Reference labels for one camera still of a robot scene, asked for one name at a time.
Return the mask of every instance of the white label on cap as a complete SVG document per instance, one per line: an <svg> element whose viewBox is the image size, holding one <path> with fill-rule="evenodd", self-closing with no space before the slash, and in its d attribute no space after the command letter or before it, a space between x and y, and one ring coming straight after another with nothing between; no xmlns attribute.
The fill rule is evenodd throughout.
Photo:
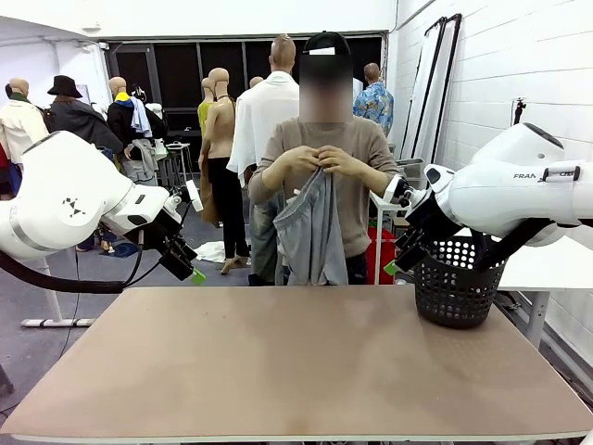
<svg viewBox="0 0 593 445"><path fill-rule="evenodd" d="M332 46L331 48L311 49L309 51L309 55L310 56L321 56L321 55L335 56L335 48Z"/></svg>

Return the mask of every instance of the white robotic arm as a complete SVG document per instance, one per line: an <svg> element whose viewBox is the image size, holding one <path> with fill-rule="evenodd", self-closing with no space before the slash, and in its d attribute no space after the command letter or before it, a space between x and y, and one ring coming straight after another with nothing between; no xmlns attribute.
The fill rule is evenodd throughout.
<svg viewBox="0 0 593 445"><path fill-rule="evenodd" d="M81 243L99 223L144 248L184 279L195 253L179 235L175 211L187 196L136 185L94 146L68 133L52 133L23 156L19 195L0 201L0 252L18 261L40 258Z"/></svg>
<svg viewBox="0 0 593 445"><path fill-rule="evenodd" d="M567 228L593 225L593 163L564 160L561 143L531 124L511 127L484 146L467 167L454 172L428 165L429 186L414 190L396 178L395 196L410 203L411 228L400 238L397 263L409 269L427 243L462 227L501 238L477 269L508 258L520 246L541 246Z"/></svg>

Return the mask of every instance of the black laundry basket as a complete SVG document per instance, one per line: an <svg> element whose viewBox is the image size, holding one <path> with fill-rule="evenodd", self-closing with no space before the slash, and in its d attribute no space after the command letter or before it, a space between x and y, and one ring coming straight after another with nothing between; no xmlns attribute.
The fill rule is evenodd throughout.
<svg viewBox="0 0 593 445"><path fill-rule="evenodd" d="M416 308L422 317L456 329L484 322L505 261L478 273L473 270L475 255L470 236L435 242L414 270Z"/></svg>

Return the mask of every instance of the beige sweater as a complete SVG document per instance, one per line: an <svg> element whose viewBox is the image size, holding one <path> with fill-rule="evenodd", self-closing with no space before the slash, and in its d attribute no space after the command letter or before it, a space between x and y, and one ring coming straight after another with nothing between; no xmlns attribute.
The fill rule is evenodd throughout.
<svg viewBox="0 0 593 445"><path fill-rule="evenodd" d="M276 127L268 143L265 156L249 182L249 197L256 204L273 195L261 174L286 150L297 146L337 146L374 169L387 173L389 180L399 172L381 127L367 119L354 117L348 123L303 123L298 118L285 121ZM295 195L295 189L305 184L310 172L290 171L284 180L285 198ZM342 229L342 242L346 258L366 251L371 240L367 235L369 225L369 189L358 178L336 175L337 211Z"/></svg>

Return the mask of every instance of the black coat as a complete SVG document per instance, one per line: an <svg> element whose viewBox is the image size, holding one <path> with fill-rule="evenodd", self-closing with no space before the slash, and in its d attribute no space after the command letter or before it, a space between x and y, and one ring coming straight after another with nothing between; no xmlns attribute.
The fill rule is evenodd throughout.
<svg viewBox="0 0 593 445"><path fill-rule="evenodd" d="M72 102L54 102L52 131L67 131L76 134L97 148L110 148L114 153L121 153L123 143L109 129L109 126L93 107L74 100Z"/></svg>
<svg viewBox="0 0 593 445"><path fill-rule="evenodd" d="M145 107L146 118L150 123L152 130L152 137L159 139L167 135L167 127L163 120ZM120 139L124 146L128 146L134 139L145 139L141 133L137 133L132 128L133 107L126 107L124 105L113 102L109 105L107 110L107 123L109 128Z"/></svg>

